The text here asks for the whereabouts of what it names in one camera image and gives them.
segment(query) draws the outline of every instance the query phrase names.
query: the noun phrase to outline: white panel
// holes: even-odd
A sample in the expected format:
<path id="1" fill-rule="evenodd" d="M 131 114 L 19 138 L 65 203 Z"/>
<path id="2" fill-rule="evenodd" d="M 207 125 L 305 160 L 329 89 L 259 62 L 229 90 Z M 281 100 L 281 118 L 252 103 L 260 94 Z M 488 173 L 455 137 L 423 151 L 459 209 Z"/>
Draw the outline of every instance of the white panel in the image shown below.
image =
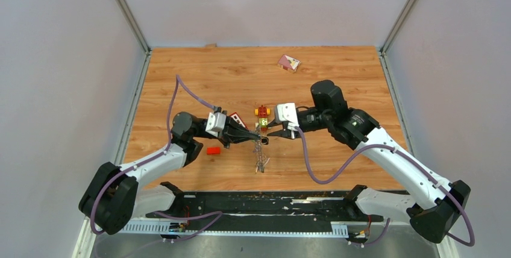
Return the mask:
<path id="1" fill-rule="evenodd" d="M 2 257 L 69 257 L 143 63 L 115 0 L 0 0 Z"/>
<path id="2" fill-rule="evenodd" d="M 509 256 L 510 2 L 419 0 L 389 53 L 418 159 L 472 188 L 460 257 Z"/>
<path id="3" fill-rule="evenodd" d="M 381 46 L 406 0 L 127 2 L 151 46 Z"/>

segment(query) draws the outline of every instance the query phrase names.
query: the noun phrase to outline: wooden surface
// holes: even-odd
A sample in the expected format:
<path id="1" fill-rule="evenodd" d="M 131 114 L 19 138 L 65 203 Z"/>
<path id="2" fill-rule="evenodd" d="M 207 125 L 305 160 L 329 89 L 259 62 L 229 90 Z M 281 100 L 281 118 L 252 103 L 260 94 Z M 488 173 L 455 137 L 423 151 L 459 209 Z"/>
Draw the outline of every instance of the wooden surface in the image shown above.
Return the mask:
<path id="1" fill-rule="evenodd" d="M 296 73 L 277 66 L 283 54 L 302 61 Z M 331 79 L 342 89 L 350 107 L 368 112 L 404 146 L 374 47 L 162 48 L 152 52 L 125 162 L 139 159 L 166 144 L 165 117 L 175 74 L 202 99 L 229 113 L 238 112 L 251 129 L 257 121 L 254 109 L 259 105 L 271 109 L 285 102 L 313 106 L 310 86 Z M 209 109 L 180 88 L 171 116 L 180 111 L 206 118 Z M 306 138 L 312 169 L 320 179 L 331 177 L 352 154 L 326 130 L 307 133 Z M 271 137 L 269 145 L 264 147 L 271 158 L 264 174 L 255 173 L 252 142 L 222 148 L 220 155 L 208 156 L 205 148 L 220 143 L 200 141 L 204 149 L 192 164 L 162 176 L 151 186 L 170 181 L 182 190 L 349 190 L 356 184 L 375 189 L 402 189 L 378 165 L 362 156 L 336 181 L 316 184 L 307 174 L 299 139 Z"/>

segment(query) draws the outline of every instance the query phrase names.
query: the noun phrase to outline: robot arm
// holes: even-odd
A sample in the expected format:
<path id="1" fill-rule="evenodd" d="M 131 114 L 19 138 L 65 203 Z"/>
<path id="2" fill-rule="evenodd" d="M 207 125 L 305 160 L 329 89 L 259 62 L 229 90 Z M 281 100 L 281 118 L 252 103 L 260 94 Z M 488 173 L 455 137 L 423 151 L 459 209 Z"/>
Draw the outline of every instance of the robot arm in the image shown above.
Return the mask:
<path id="1" fill-rule="evenodd" d="M 327 129 L 338 142 L 358 151 L 380 165 L 399 181 L 409 195 L 380 192 L 357 185 L 347 196 L 352 213 L 380 215 L 397 221 L 408 222 L 427 240 L 440 243 L 460 216 L 459 211 L 439 189 L 443 186 L 465 207 L 470 188 L 463 181 L 451 183 L 448 179 L 428 169 L 391 138 L 385 129 L 366 112 L 348 108 L 342 91 L 330 80 L 319 81 L 311 89 L 314 107 L 298 110 L 294 103 L 275 107 L 275 120 L 268 127 L 282 124 L 283 129 L 269 133 L 288 139 L 299 138 L 296 127 L 304 133 Z M 427 171 L 434 184 L 405 157 Z"/>
<path id="2" fill-rule="evenodd" d="M 177 187 L 165 182 L 152 189 L 143 188 L 165 173 L 192 163 L 203 147 L 203 144 L 194 138 L 217 139 L 225 148 L 229 148 L 231 143 L 247 140 L 268 143 L 267 137 L 248 131 L 220 108 L 210 113 L 207 119 L 180 112 L 174 117 L 172 124 L 170 145 L 121 166 L 105 163 L 89 184 L 79 204 L 80 211 L 88 217 L 91 216 L 93 204 L 101 189 L 115 175 L 133 167 L 132 171 L 117 178 L 99 200 L 95 223 L 108 234 L 120 231 L 131 218 L 171 208 L 176 195 L 181 193 Z"/>

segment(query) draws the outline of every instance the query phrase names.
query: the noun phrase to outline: small box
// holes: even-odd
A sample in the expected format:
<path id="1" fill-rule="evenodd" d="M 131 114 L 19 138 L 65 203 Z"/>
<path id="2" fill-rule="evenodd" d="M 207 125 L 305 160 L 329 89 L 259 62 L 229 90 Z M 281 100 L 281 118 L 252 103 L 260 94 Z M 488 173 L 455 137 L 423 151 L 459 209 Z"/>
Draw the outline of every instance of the small box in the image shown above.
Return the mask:
<path id="1" fill-rule="evenodd" d="M 298 65 L 300 65 L 300 60 L 294 59 L 293 57 L 282 55 L 280 57 L 280 60 L 278 61 L 277 65 L 280 68 L 283 68 L 289 72 L 296 72 L 298 69 Z"/>
<path id="2" fill-rule="evenodd" d="M 241 117 L 236 113 L 234 112 L 232 115 L 229 115 L 232 119 L 234 119 L 234 121 L 236 121 L 238 124 L 240 124 L 242 127 L 248 129 L 248 127 L 246 127 L 245 123 L 243 122 L 243 120 L 241 119 Z"/>
<path id="3" fill-rule="evenodd" d="M 206 153 L 207 154 L 220 154 L 220 147 L 219 146 L 215 146 L 213 148 L 207 148 L 206 149 Z"/>

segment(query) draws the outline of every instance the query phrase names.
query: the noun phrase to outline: purple cable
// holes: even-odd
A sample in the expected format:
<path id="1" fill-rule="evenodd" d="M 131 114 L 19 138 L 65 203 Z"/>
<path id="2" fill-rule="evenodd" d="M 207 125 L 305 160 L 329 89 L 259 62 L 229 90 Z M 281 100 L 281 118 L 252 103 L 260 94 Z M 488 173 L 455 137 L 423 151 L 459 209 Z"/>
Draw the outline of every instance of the purple cable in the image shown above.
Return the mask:
<path id="1" fill-rule="evenodd" d="M 344 171 L 344 169 L 359 154 L 361 154 L 362 152 L 364 152 L 364 151 L 366 151 L 368 149 L 371 149 L 371 148 L 383 148 L 383 149 L 388 149 L 390 151 L 394 151 L 395 150 L 394 147 L 388 146 L 388 145 L 367 145 L 367 146 L 364 146 L 363 148 L 361 148 L 358 151 L 354 152 L 353 155 L 348 158 L 348 160 L 344 163 L 344 165 L 342 165 L 339 168 L 339 170 L 331 178 L 322 181 L 322 180 L 319 180 L 318 178 L 316 178 L 316 176 L 314 176 L 314 173 L 312 172 L 312 169 L 310 168 L 309 152 L 307 150 L 307 142 L 305 140 L 304 132 L 302 131 L 302 129 L 300 129 L 300 127 L 295 127 L 295 129 L 298 131 L 298 133 L 300 134 L 300 137 L 302 138 L 302 146 L 303 146 L 305 166 L 307 167 L 307 172 L 309 173 L 310 178 L 312 178 L 312 180 L 314 180 L 318 184 L 328 184 L 328 183 L 331 183 L 333 180 L 335 180 Z M 398 150 L 395 150 L 395 153 L 400 155 L 402 158 L 404 158 L 408 162 L 410 162 L 421 173 L 423 173 L 433 184 L 438 184 L 438 181 L 428 171 L 426 171 L 422 166 L 420 166 L 416 161 L 414 161 L 412 158 L 410 158 L 407 154 L 405 154 L 405 153 L 403 153 L 401 151 L 398 151 Z M 451 233 L 447 233 L 447 236 L 453 238 L 454 240 L 456 240 L 457 242 L 460 242 L 463 245 L 466 245 L 466 246 L 469 246 L 469 247 L 474 246 L 474 244 L 475 244 L 474 229 L 472 228 L 472 224 L 470 223 L 470 220 L 468 219 L 468 215 L 466 214 L 464 208 L 453 197 L 453 195 L 451 193 L 449 193 L 449 191 L 447 191 L 443 186 L 439 186 L 438 188 L 454 203 L 454 205 L 456 206 L 456 208 L 458 209 L 458 211 L 462 215 L 463 220 L 464 220 L 464 222 L 466 224 L 467 231 L 468 231 L 469 242 L 461 240 L 460 238 L 456 237 L 455 235 L 453 235 Z M 380 237 L 378 237 L 378 239 L 375 240 L 374 242 L 379 241 L 379 239 L 381 238 L 382 235 L 380 235 Z"/>
<path id="2" fill-rule="evenodd" d="M 165 213 L 162 213 L 162 212 L 154 212 L 155 214 L 157 215 L 160 215 L 164 218 L 167 218 L 167 219 L 173 219 L 173 220 L 178 220 L 178 221 L 192 221 L 192 220 L 199 220 L 199 219 L 204 219 L 204 218 L 207 218 L 209 216 L 213 216 L 213 215 L 217 215 L 211 222 L 209 222 L 206 226 L 204 226 L 202 229 L 198 230 L 197 232 L 195 232 L 194 234 L 191 234 L 189 236 L 186 236 L 185 238 L 179 238 L 179 239 L 171 239 L 171 243 L 174 243 L 174 242 L 181 242 L 181 241 L 186 241 L 186 240 L 189 240 L 197 235 L 199 235 L 200 233 L 204 232 L 206 229 L 208 229 L 211 225 L 213 225 L 218 219 L 220 219 L 220 217 L 222 216 L 222 212 L 220 211 L 215 211 L 215 212 L 210 212 L 210 213 L 207 213 L 207 214 L 204 214 L 204 215 L 199 215 L 199 216 L 195 216 L 195 217 L 188 217 L 188 218 L 180 218 L 180 217 L 173 217 L 173 216 L 169 216 Z"/>
<path id="3" fill-rule="evenodd" d="M 171 111 L 172 111 L 172 105 L 174 104 L 174 99 L 176 97 L 176 94 L 177 94 L 177 89 L 178 89 L 178 85 L 181 85 L 186 92 L 188 92 L 188 94 L 190 94 L 193 98 L 195 98 L 197 101 L 199 101 L 201 104 L 204 104 L 205 106 L 211 108 L 211 109 L 214 109 L 215 106 L 205 102 L 204 100 L 202 100 L 201 98 L 199 98 L 197 95 L 195 95 L 193 92 L 190 91 L 190 89 L 188 89 L 188 87 L 186 87 L 183 83 L 183 81 L 181 80 L 181 77 L 179 75 L 176 75 L 176 85 L 175 85 L 175 88 L 174 88 L 174 93 L 172 94 L 172 99 L 171 99 L 171 103 L 169 104 L 169 110 L 167 111 L 167 132 L 168 132 L 168 136 L 169 136 L 169 141 L 167 143 L 167 146 L 165 147 L 165 151 L 167 151 L 170 147 L 171 147 L 171 139 L 172 139 L 172 133 L 171 133 L 171 125 L 170 125 L 170 118 L 171 118 Z M 159 153 L 159 154 L 156 154 L 140 163 L 137 164 L 137 167 L 141 167 L 159 157 L 161 157 L 163 155 L 163 153 Z M 120 173 L 116 174 L 113 178 L 111 178 L 102 188 L 101 190 L 99 191 L 98 193 L 98 196 L 96 197 L 96 200 L 94 200 L 94 204 L 92 205 L 92 210 L 91 210 L 91 213 L 90 213 L 90 228 L 92 230 L 92 232 L 96 235 L 99 235 L 99 234 L 103 234 L 105 231 L 104 230 L 101 230 L 99 231 L 98 229 L 96 229 L 96 225 L 95 225 L 95 219 L 96 219 L 96 211 L 98 209 L 98 205 L 99 205 L 99 201 L 101 199 L 101 197 L 103 197 L 103 195 L 105 194 L 105 192 L 107 191 L 108 187 L 110 187 L 111 184 L 113 184 L 113 182 L 115 180 L 117 180 L 120 176 L 126 174 L 127 172 L 130 172 L 134 169 L 134 166 L 130 166 L 129 168 L 121 171 Z"/>
<path id="4" fill-rule="evenodd" d="M 181 87 L 183 87 L 183 89 L 186 92 L 188 92 L 189 95 L 191 95 L 193 98 L 197 99 L 197 101 L 200 102 L 201 104 L 203 104 L 204 106 L 209 107 L 212 110 L 215 110 L 216 106 L 205 102 L 204 100 L 202 100 L 202 98 L 196 96 L 193 92 L 191 92 L 190 89 L 188 89 L 188 87 L 186 87 L 184 85 L 184 83 L 181 81 L 181 77 L 179 77 L 179 75 L 176 75 L 176 79 L 179 82 L 179 84 L 181 85 Z"/>

